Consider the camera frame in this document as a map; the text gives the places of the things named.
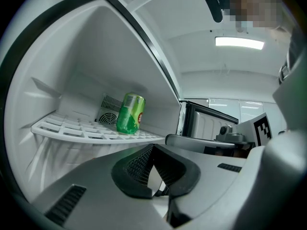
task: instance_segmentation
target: can label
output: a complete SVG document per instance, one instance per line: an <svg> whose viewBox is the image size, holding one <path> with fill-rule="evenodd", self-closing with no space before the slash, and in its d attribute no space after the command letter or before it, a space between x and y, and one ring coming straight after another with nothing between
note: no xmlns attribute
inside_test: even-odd
<svg viewBox="0 0 307 230"><path fill-rule="evenodd" d="M139 129L145 103L145 99L137 94L125 95L116 124L118 132L134 134Z"/></svg>

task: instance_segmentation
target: white wire shelf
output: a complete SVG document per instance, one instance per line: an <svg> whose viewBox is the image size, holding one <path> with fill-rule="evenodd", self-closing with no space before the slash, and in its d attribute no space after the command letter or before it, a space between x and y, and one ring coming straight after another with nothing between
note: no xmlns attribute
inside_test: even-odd
<svg viewBox="0 0 307 230"><path fill-rule="evenodd" d="M53 139L89 144L127 144L165 139L144 130L138 130L134 135L124 135L116 131L115 125L89 122L58 113L42 118L32 125L31 131Z"/></svg>

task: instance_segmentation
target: black mesh pad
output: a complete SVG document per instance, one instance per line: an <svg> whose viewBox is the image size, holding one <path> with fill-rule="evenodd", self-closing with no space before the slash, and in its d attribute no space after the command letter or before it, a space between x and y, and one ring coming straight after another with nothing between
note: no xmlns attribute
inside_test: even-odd
<svg viewBox="0 0 307 230"><path fill-rule="evenodd" d="M152 190L147 184L153 166L168 186L172 198L189 193L201 175L199 167L192 161L159 145L148 145L119 160L112 169L112 179L131 197L152 198Z"/></svg>

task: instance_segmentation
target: vent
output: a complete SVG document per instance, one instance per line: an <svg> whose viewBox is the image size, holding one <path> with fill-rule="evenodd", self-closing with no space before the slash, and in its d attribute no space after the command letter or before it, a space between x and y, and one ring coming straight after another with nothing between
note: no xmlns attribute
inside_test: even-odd
<svg viewBox="0 0 307 230"><path fill-rule="evenodd" d="M106 95L101 103L101 108L119 113L122 102Z"/></svg>
<svg viewBox="0 0 307 230"><path fill-rule="evenodd" d="M109 125L115 125L117 122L117 116L113 113L104 113L99 118L100 123L106 123Z"/></svg>
<svg viewBox="0 0 307 230"><path fill-rule="evenodd" d="M85 191L85 187L73 185L45 214L45 216L54 223L62 226Z"/></svg>
<svg viewBox="0 0 307 230"><path fill-rule="evenodd" d="M99 138L99 137L93 137L93 139L100 139L103 140L103 138ZM93 144L93 147L110 147L111 144Z"/></svg>
<svg viewBox="0 0 307 230"><path fill-rule="evenodd" d="M230 165L230 164L226 164L226 163L220 163L217 167L224 169L224 170L228 170L228 171L233 171L233 172L240 172L242 167L239 166L234 166L234 165Z"/></svg>
<svg viewBox="0 0 307 230"><path fill-rule="evenodd" d="M119 115L122 102L109 96L105 95L101 108L98 112L96 122L105 123L109 125L115 125Z"/></svg>

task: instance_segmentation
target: soda can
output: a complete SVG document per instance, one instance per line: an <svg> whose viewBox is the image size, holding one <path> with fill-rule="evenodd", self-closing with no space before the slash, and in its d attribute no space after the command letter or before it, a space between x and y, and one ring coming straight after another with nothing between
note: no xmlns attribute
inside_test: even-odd
<svg viewBox="0 0 307 230"><path fill-rule="evenodd" d="M134 93L127 93L122 103L118 120L117 131L134 135L140 127L146 100Z"/></svg>

